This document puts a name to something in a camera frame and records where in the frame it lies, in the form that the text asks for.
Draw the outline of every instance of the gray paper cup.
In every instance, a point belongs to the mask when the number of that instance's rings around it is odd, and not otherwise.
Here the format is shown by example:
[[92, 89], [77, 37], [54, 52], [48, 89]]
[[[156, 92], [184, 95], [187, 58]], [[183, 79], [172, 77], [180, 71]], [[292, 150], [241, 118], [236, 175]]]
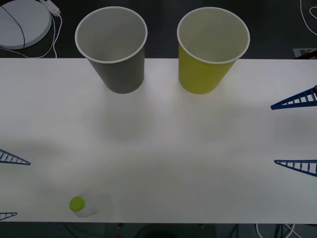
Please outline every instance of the gray paper cup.
[[111, 6], [82, 19], [75, 43], [111, 91], [130, 93], [143, 82], [147, 36], [147, 26], [139, 14]]

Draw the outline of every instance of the white cable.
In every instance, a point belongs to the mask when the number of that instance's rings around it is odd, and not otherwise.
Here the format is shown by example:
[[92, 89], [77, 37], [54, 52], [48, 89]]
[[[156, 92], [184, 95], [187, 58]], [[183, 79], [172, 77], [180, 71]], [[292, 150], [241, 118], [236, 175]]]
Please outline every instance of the white cable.
[[23, 55], [24, 57], [29, 58], [29, 59], [39, 59], [39, 58], [42, 58], [42, 57], [46, 56], [51, 51], [51, 49], [52, 49], [52, 47], [54, 45], [54, 39], [55, 39], [55, 21], [54, 21], [54, 17], [53, 17], [52, 14], [51, 14], [51, 17], [52, 17], [52, 20], [53, 20], [54, 33], [53, 33], [53, 42], [52, 42], [52, 45], [51, 45], [50, 49], [44, 55], [39, 56], [39, 57], [27, 57], [27, 56]]
[[0, 49], [2, 49], [2, 50], [4, 50], [4, 51], [10, 51], [10, 52], [19, 54], [19, 55], [21, 55], [21, 56], [24, 56], [25, 58], [29, 58], [29, 59], [39, 59], [39, 58], [42, 58], [42, 57], [46, 56], [46, 55], [51, 51], [51, 49], [52, 49], [52, 47], [53, 47], [54, 53], [55, 53], [55, 58], [57, 58], [57, 53], [56, 53], [56, 50], [55, 50], [55, 47], [54, 47], [54, 46], [55, 46], [55, 42], [56, 42], [56, 40], [57, 40], [57, 38], [58, 38], [58, 36], [59, 36], [59, 32], [60, 32], [61, 24], [62, 24], [61, 16], [59, 15], [59, 17], [60, 17], [60, 26], [59, 26], [59, 30], [58, 30], [57, 36], [56, 36], [56, 38], [55, 38], [55, 21], [54, 21], [53, 15], [51, 14], [51, 18], [52, 18], [52, 20], [53, 20], [53, 26], [54, 26], [53, 41], [52, 41], [52, 45], [51, 45], [50, 49], [49, 49], [44, 55], [39, 56], [39, 57], [28, 57], [28, 56], [26, 56], [26, 55], [24, 55], [24, 54], [21, 54], [21, 53], [17, 52], [17, 51], [5, 49], [5, 48], [2, 48], [2, 47], [0, 47]]
[[257, 229], [257, 233], [259, 235], [260, 238], [263, 238], [263, 236], [261, 236], [260, 232], [259, 232], [259, 227], [258, 227], [258, 224], [256, 223], [256, 229]]
[[[317, 33], [315, 33], [314, 31], [312, 31], [309, 26], [307, 25], [306, 21], [305, 21], [305, 18], [304, 18], [304, 15], [303, 15], [303, 11], [302, 11], [302, 0], [299, 0], [299, 3], [300, 3], [300, 9], [301, 9], [301, 15], [302, 15], [302, 18], [303, 18], [303, 21], [305, 23], [305, 25], [307, 26], [307, 28], [310, 30], [310, 32], [312, 32], [314, 35], [317, 36]], [[317, 17], [315, 17], [313, 14], [312, 14], [312, 9], [313, 8], [317, 8], [317, 6], [313, 6], [309, 9], [309, 13], [312, 15], [313, 18], [315, 18], [317, 20]]]
[[56, 53], [56, 50], [55, 50], [55, 43], [56, 43], [56, 41], [57, 41], [57, 39], [58, 39], [59, 32], [60, 32], [60, 29], [61, 29], [61, 25], [63, 24], [63, 20], [62, 20], [61, 16], [60, 16], [60, 15], [57, 15], [57, 16], [60, 18], [60, 25], [59, 25], [59, 29], [58, 29], [57, 36], [56, 36], [55, 41], [54, 41], [54, 43], [53, 43], [53, 50], [54, 50], [54, 53], [55, 53], [55, 58], [57, 58], [57, 53]]
[[290, 231], [289, 234], [288, 234], [286, 237], [284, 237], [284, 238], [289, 238], [289, 237], [291, 236], [291, 234], [293, 233], [294, 228], [295, 228], [295, 224], [293, 224], [291, 231]]
[[[284, 238], [289, 238], [291, 236], [292, 233], [294, 233], [297, 237], [301, 238], [297, 233], [294, 232], [294, 228], [295, 228], [295, 224], [293, 224], [292, 228], [290, 228], [287, 224], [285, 224], [287, 226], [287, 228], [289, 228], [291, 231], [289, 232], [289, 234], [284, 237]], [[257, 229], [257, 233], [259, 235], [260, 238], [263, 238], [263, 236], [261, 236], [260, 232], [259, 232], [259, 226], [256, 223], [256, 229]]]
[[299, 234], [297, 234], [294, 230], [293, 230], [293, 233], [294, 233], [294, 235], [296, 235], [298, 238], [302, 238], [302, 237], [300, 237], [299, 236]]

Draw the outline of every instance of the blue metal bracket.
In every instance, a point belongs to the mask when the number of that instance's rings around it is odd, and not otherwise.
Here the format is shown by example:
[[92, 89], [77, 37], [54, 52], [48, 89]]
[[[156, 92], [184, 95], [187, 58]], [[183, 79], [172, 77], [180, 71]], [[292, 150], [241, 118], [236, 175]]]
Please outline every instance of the blue metal bracket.
[[274, 160], [274, 162], [291, 170], [317, 177], [317, 160]]
[[271, 106], [272, 110], [317, 106], [317, 85]]
[[0, 221], [16, 216], [16, 212], [0, 212]]
[[30, 165], [31, 163], [17, 157], [15, 155], [12, 155], [9, 152], [6, 152], [4, 150], [0, 150], [0, 163], [8, 163], [8, 164], [16, 164], [16, 165]]

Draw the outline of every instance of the dark floor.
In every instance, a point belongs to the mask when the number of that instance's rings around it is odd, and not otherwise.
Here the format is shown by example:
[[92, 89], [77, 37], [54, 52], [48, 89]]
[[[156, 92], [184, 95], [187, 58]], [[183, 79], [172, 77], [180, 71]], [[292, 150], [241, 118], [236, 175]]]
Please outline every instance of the dark floor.
[[[103, 223], [0, 223], [0, 237], [5, 238], [258, 238], [254, 224], [197, 225], [197, 224], [118, 224]], [[275, 236], [276, 225], [259, 225], [264, 238]], [[296, 225], [294, 231], [302, 238], [315, 238], [317, 227]], [[289, 230], [283, 226], [285, 237]]]
[[[4, 4], [10, 0], [0, 0]], [[180, 19], [191, 10], [205, 6], [225, 8], [247, 24], [251, 43], [246, 59], [292, 59], [293, 48], [317, 48], [317, 36], [304, 25], [299, 0], [53, 0], [60, 8], [63, 25], [56, 43], [59, 58], [82, 58], [74, 35], [78, 23], [88, 13], [106, 6], [123, 6], [139, 13], [148, 27], [147, 58], [177, 58], [176, 29]], [[317, 32], [317, 20], [309, 14], [316, 0], [302, 0], [303, 14], [310, 28]], [[59, 18], [55, 18], [56, 27]], [[29, 57], [43, 55], [51, 46], [53, 27], [44, 39], [23, 50]], [[21, 57], [0, 50], [0, 58]], [[46, 57], [53, 58], [51, 51]]]

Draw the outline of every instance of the cup rim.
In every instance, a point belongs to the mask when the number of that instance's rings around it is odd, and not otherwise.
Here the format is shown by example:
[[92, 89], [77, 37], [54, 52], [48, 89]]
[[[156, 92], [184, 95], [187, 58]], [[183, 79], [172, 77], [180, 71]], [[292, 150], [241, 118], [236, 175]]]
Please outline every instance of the cup rim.
[[[187, 16], [193, 14], [194, 12], [200, 11], [200, 10], [203, 10], [203, 9], [216, 9], [216, 10], [220, 10], [220, 11], [225, 11], [225, 12], [229, 13], [230, 15], [233, 15], [234, 17], [236, 17], [236, 18], [242, 23], [242, 25], [244, 26], [244, 28], [245, 28], [246, 31], [247, 31], [248, 42], [247, 42], [247, 45], [246, 45], [244, 51], [243, 51], [240, 55], [238, 55], [237, 57], [235, 57], [235, 58], [233, 58], [233, 59], [227, 60], [227, 61], [212, 62], [212, 61], [207, 61], [207, 60], [198, 58], [197, 56], [195, 56], [195, 55], [193, 55], [192, 53], [190, 53], [190, 52], [183, 46], [183, 44], [182, 44], [182, 42], [181, 42], [181, 40], [180, 40], [180, 37], [179, 37], [179, 28], [180, 28], [180, 26], [181, 26], [183, 20], [184, 20]], [[187, 54], [189, 54], [191, 57], [193, 57], [193, 58], [195, 58], [195, 59], [197, 59], [197, 60], [199, 60], [199, 61], [201, 61], [201, 62], [208, 63], [208, 64], [226, 64], [226, 63], [232, 63], [232, 62], [236, 61], [237, 59], [239, 59], [242, 55], [244, 55], [244, 53], [247, 51], [247, 49], [248, 49], [248, 47], [249, 47], [249, 45], [250, 45], [250, 32], [249, 32], [249, 29], [248, 29], [247, 25], [244, 23], [244, 21], [243, 21], [239, 16], [237, 16], [236, 14], [234, 14], [233, 12], [228, 11], [228, 10], [223, 9], [223, 8], [219, 8], [219, 7], [201, 7], [201, 8], [197, 8], [197, 9], [195, 9], [195, 10], [192, 10], [192, 11], [190, 11], [189, 13], [187, 13], [185, 16], [183, 16], [183, 18], [180, 20], [180, 22], [179, 22], [179, 24], [178, 24], [178, 27], [177, 27], [177, 39], [178, 39], [178, 43], [179, 43], [179, 45], [182, 47], [182, 49], [183, 49]]]
[[[115, 9], [115, 8], [116, 8], [116, 9], [127, 10], [127, 11], [132, 12], [133, 14], [135, 14], [135, 15], [142, 21], [142, 23], [143, 23], [143, 25], [144, 25], [144, 28], [145, 28], [144, 40], [143, 40], [141, 46], [140, 46], [133, 54], [131, 54], [131, 55], [129, 55], [129, 56], [123, 58], [123, 59], [118, 59], [118, 60], [114, 60], [114, 61], [102, 61], [102, 60], [97, 60], [97, 59], [91, 58], [90, 56], [86, 55], [86, 54], [81, 50], [81, 48], [79, 47], [78, 41], [77, 41], [78, 30], [79, 30], [80, 26], [82, 25], [82, 23], [83, 23], [89, 16], [95, 14], [95, 13], [98, 12], [98, 11], [102, 11], [102, 10], [105, 10], [105, 9], [111, 9], [111, 8], [112, 8], [112, 9]], [[123, 62], [123, 61], [126, 61], [126, 60], [128, 60], [128, 59], [134, 57], [134, 56], [143, 48], [143, 46], [145, 45], [145, 42], [146, 42], [146, 40], [147, 40], [147, 37], [148, 37], [148, 28], [147, 28], [147, 25], [146, 25], [144, 19], [143, 19], [138, 13], [136, 13], [135, 11], [133, 11], [133, 10], [131, 10], [131, 9], [128, 9], [128, 8], [126, 8], [126, 7], [121, 7], [121, 6], [107, 6], [107, 7], [99, 8], [99, 9], [97, 9], [97, 10], [95, 10], [95, 11], [92, 11], [91, 13], [89, 13], [87, 16], [85, 16], [85, 17], [79, 22], [79, 24], [78, 24], [78, 26], [77, 26], [77, 28], [76, 28], [76, 31], [75, 31], [75, 44], [76, 44], [76, 47], [77, 47], [78, 51], [79, 51], [85, 58], [87, 58], [87, 59], [89, 59], [89, 60], [91, 60], [91, 61], [93, 61], [93, 62], [96, 62], [96, 63], [119, 63], [119, 62]]]

